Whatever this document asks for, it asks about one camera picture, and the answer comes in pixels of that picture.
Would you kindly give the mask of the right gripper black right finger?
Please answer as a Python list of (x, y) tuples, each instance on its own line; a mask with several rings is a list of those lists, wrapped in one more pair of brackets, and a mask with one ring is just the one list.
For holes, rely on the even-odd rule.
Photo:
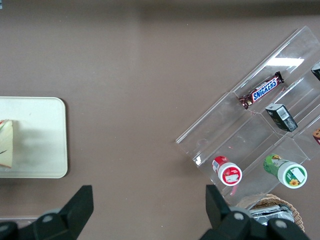
[(308, 240), (293, 222), (272, 218), (262, 225), (242, 210), (231, 210), (215, 185), (205, 189), (205, 207), (211, 228), (201, 240)]

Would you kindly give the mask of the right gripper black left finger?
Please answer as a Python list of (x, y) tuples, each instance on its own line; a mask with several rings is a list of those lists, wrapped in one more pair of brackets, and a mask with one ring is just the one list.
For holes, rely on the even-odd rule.
[(14, 221), (0, 224), (2, 240), (76, 240), (94, 211), (93, 187), (83, 185), (57, 213), (40, 216), (18, 228)]

